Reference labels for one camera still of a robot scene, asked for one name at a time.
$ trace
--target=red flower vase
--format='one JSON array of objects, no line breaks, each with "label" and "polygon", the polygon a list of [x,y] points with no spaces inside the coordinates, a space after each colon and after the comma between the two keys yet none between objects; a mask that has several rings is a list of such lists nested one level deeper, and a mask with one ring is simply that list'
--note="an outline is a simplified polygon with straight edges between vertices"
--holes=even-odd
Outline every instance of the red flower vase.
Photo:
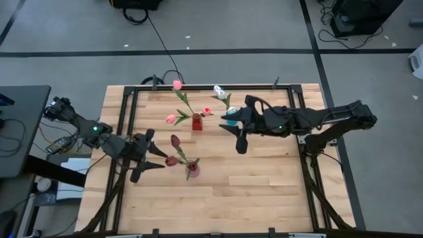
[{"label": "red flower vase", "polygon": [[198,113],[192,116],[192,130],[203,130],[203,119]]},{"label": "red flower vase", "polygon": [[200,174],[200,166],[195,161],[189,161],[186,164],[185,174],[188,175],[189,171],[191,171],[190,178],[195,178]]}]

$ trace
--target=wooden table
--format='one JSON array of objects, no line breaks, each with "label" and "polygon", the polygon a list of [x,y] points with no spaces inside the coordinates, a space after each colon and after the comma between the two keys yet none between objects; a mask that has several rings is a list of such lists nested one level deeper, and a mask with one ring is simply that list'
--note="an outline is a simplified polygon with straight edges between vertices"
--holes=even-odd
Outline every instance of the wooden table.
[{"label": "wooden table", "polygon": [[[318,84],[301,86],[307,107],[317,110],[325,107]],[[123,91],[124,86],[109,86],[104,99],[100,121],[113,126],[114,131],[118,127]],[[228,90],[227,93],[232,93],[232,106],[243,106],[246,94],[261,97],[274,106],[289,106],[288,94],[281,90]],[[138,94],[133,134],[153,128],[155,143],[169,155],[177,155],[170,141],[172,134],[177,135],[187,157],[201,158],[201,173],[186,181],[184,167],[177,165],[147,171],[137,184],[129,181],[128,173],[118,233],[151,234],[155,228],[160,233],[179,234],[267,233],[269,227],[274,227],[276,232],[312,231],[297,138],[249,136],[247,154],[239,155],[235,150],[236,138],[218,126],[225,123],[220,119],[225,114],[225,105],[211,98],[212,95],[211,90],[188,91],[194,112],[207,106],[215,114],[204,118],[202,132],[193,132],[189,120],[177,126],[165,123],[169,114],[177,114],[176,109],[189,112],[172,91]],[[130,95],[122,134],[128,130],[131,98]],[[325,153],[337,158],[335,147],[328,146]],[[103,155],[102,151],[93,151],[91,163]],[[148,160],[165,164],[163,158],[155,155],[149,155]],[[354,226],[340,165],[324,155],[318,160],[328,201]],[[110,163],[109,159],[103,159],[90,170],[76,231],[86,226],[102,204]],[[315,203],[320,227],[324,227],[316,198]],[[112,204],[107,229],[112,227],[114,209]]]}]

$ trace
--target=table leg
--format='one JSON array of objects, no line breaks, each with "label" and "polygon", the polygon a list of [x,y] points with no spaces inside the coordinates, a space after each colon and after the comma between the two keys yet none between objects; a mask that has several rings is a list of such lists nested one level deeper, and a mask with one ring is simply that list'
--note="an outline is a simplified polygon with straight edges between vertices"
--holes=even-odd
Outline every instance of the table leg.
[{"label": "table leg", "polygon": [[76,171],[60,167],[37,157],[28,156],[24,172],[55,179],[60,182],[84,187],[86,176]]}]

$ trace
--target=small vase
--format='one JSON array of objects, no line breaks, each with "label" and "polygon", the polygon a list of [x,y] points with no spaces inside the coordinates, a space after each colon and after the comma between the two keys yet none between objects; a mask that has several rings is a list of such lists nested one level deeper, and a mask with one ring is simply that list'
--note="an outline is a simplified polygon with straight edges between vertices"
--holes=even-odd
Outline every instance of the small vase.
[{"label": "small vase", "polygon": [[185,174],[188,175],[189,171],[191,171],[190,178],[195,178],[200,174],[200,166],[195,161],[189,161],[185,167]]},{"label": "small vase", "polygon": [[203,119],[198,113],[192,117],[192,130],[203,130]]},{"label": "small vase", "polygon": [[[234,106],[231,106],[226,110],[226,116],[236,112],[237,112],[237,109]],[[236,126],[238,124],[237,121],[232,121],[232,120],[227,120],[226,122],[228,126]]]}]

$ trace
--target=floor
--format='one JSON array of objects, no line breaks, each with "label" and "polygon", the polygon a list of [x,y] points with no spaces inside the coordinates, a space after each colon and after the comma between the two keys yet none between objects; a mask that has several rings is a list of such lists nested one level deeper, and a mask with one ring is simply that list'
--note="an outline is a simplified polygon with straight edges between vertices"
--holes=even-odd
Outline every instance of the floor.
[{"label": "floor", "polygon": [[[173,58],[187,83],[273,83],[280,77],[280,83],[320,83],[329,106],[356,99],[368,104],[376,126],[344,137],[365,226],[423,233],[423,81],[407,62],[423,43],[423,28],[410,28],[408,20],[421,17],[422,9],[423,2],[404,0],[359,54],[310,41],[327,28],[316,0],[164,0],[150,17],[178,54]],[[0,85],[50,85],[51,97],[69,97],[86,118],[100,114],[107,85],[138,84],[173,68],[151,24],[129,24],[106,0],[2,0],[1,31]],[[51,128],[45,133],[65,135]],[[47,146],[40,135],[35,142]],[[31,154],[46,156],[36,147]],[[77,209],[43,208],[36,228],[45,235],[61,231]]]}]

